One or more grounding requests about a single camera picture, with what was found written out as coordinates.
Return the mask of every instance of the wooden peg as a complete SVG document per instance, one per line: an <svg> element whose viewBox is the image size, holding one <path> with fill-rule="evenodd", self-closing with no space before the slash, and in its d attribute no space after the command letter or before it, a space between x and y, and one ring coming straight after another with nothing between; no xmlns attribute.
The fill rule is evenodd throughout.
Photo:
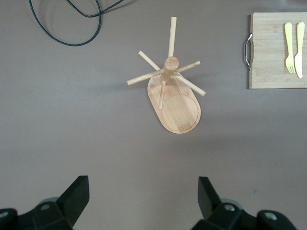
<svg viewBox="0 0 307 230"><path fill-rule="evenodd" d="M138 82L140 82L140 81L143 81L143 80L152 78L152 77L154 77L154 76L160 75L160 74L162 74L163 72L164 72L163 69L159 69L159 70L156 70L156 71L154 71L154 72L147 73L147 74L142 75L142 76L139 76L139 77L137 77L137 78L128 80L128 81L127 81L127 84L128 84L128 85L132 85L132 84L138 83Z"/></svg>
<svg viewBox="0 0 307 230"><path fill-rule="evenodd" d="M159 70L160 68L146 55L144 54L141 50L139 51L139 55L145 59L145 61L148 62L149 65L151 65L155 70Z"/></svg>
<svg viewBox="0 0 307 230"><path fill-rule="evenodd" d="M183 72L183 71L186 71L186 70L188 70L188 69L190 69L190 68L193 68L193 67L195 67L195 66L198 66L198 65L200 65L200 64L201 64L201 62L200 62L200 61L197 61L197 62L195 62L195 63L189 64L189 65L187 65L187 66L184 66L184 67L181 67L181 68L177 69L177 70L175 71L175 73L181 73L181 72Z"/></svg>
<svg viewBox="0 0 307 230"><path fill-rule="evenodd" d="M170 34L169 34L169 46L168 46L168 56L169 57L174 56L176 22L177 22L177 18L172 17L172 19L171 19L171 31L170 31Z"/></svg>
<svg viewBox="0 0 307 230"><path fill-rule="evenodd" d="M175 75L175 78L183 83L185 83L187 86L189 86L191 89L193 89L195 92L199 93L201 96L204 96L206 92L202 90L201 88L194 85L192 82L185 79L180 73L177 73Z"/></svg>

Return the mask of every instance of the oval wooden base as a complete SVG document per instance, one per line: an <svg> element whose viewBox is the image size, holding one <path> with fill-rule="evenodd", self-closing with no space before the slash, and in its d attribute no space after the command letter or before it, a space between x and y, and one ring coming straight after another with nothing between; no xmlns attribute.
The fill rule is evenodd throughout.
<svg viewBox="0 0 307 230"><path fill-rule="evenodd" d="M147 90L158 118L168 131L183 134L198 124L201 107L189 86L172 76L165 85L162 109L159 109L160 75L150 78Z"/></svg>

